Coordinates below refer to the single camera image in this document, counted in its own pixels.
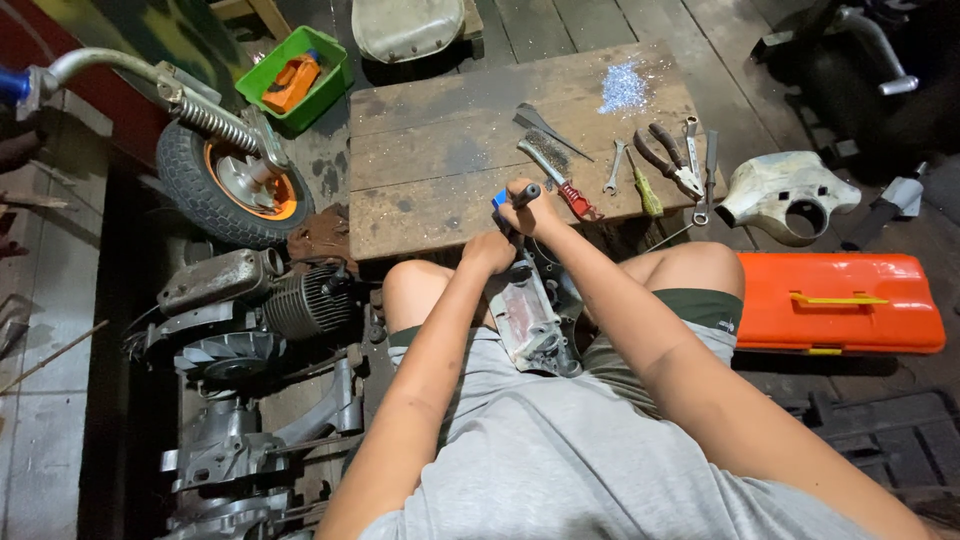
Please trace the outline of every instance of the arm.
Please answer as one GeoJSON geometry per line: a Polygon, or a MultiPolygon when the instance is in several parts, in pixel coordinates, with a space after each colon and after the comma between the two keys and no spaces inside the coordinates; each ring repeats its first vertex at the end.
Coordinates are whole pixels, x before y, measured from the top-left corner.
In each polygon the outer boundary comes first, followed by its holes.
{"type": "MultiPolygon", "coordinates": [[[[514,181],[508,188],[519,192],[528,183],[514,181]]],[[[742,477],[792,485],[878,536],[926,537],[906,506],[720,362],[680,318],[568,227],[544,199],[519,214],[502,205],[500,213],[557,256],[664,418],[686,431],[711,463],[742,477]]]]}
{"type": "Polygon", "coordinates": [[[352,540],[398,510],[433,461],[437,437],[460,378],[470,320],[487,279],[513,262],[501,233],[470,241],[440,300],[403,356],[360,450],[317,528],[317,540],[352,540]]]}

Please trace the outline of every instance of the tire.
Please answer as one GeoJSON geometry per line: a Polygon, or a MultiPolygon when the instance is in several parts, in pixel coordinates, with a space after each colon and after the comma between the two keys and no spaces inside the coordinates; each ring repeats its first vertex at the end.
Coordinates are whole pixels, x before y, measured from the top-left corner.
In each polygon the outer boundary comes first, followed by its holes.
{"type": "Polygon", "coordinates": [[[183,215],[218,240],[251,249],[280,247],[287,234],[314,213],[313,197],[300,172],[291,165],[286,175],[296,201],[284,219],[260,217],[235,201],[206,166],[206,140],[171,122],[156,144],[156,169],[167,195],[183,215]]]}

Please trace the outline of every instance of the orange object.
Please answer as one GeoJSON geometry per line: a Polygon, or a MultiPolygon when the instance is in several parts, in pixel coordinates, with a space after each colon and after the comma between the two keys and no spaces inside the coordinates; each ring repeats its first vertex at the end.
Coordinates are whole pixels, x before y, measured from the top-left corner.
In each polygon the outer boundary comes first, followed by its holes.
{"type": "Polygon", "coordinates": [[[286,114],[306,96],[313,82],[320,76],[317,51],[310,49],[296,55],[276,74],[274,82],[260,98],[263,104],[276,113],[286,114]]]}
{"type": "Polygon", "coordinates": [[[747,279],[736,348],[809,355],[933,354],[947,342],[907,255],[738,254],[747,279]]]}

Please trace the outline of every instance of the wooden workbench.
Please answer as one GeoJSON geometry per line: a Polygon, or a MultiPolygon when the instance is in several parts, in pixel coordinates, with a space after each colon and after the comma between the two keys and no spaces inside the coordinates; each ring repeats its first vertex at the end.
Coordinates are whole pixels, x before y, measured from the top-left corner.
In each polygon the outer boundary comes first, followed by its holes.
{"type": "MultiPolygon", "coordinates": [[[[606,219],[641,215],[626,156],[617,175],[619,194],[601,192],[610,177],[613,140],[630,143],[636,128],[658,122],[678,138],[685,154],[684,120],[696,111],[681,75],[667,46],[658,41],[354,92],[352,255],[365,260],[429,252],[494,230],[492,196],[513,178],[545,178],[516,148],[524,135],[513,122],[521,102],[536,106],[551,127],[596,160],[570,152],[569,180],[606,219]],[[645,107],[597,112],[604,103],[608,66],[627,61],[636,62],[635,72],[647,82],[645,107]]],[[[651,147],[668,159],[656,141],[651,147]]],[[[672,181],[632,151],[666,209],[693,206],[672,181]]],[[[703,133],[698,135],[698,155],[702,164],[703,133]]],[[[726,195],[719,174],[715,195],[717,200],[726,195]]],[[[577,221],[556,191],[549,197],[568,222],[577,221]]]]}

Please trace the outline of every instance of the orange wheel rim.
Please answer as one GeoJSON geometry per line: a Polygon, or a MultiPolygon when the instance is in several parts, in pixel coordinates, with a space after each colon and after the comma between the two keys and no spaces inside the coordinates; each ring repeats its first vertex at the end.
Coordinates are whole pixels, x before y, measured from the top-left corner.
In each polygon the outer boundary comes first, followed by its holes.
{"type": "Polygon", "coordinates": [[[278,175],[272,180],[273,185],[271,187],[273,188],[274,199],[274,207],[272,209],[254,208],[237,199],[233,193],[230,193],[230,190],[220,182],[220,177],[217,175],[216,169],[213,166],[212,154],[213,145],[208,141],[204,144],[204,163],[206,164],[206,170],[210,173],[210,176],[213,177],[213,181],[217,183],[217,186],[241,209],[257,217],[270,219],[272,221],[287,219],[297,210],[297,195],[294,191],[294,185],[285,174],[278,175]]]}

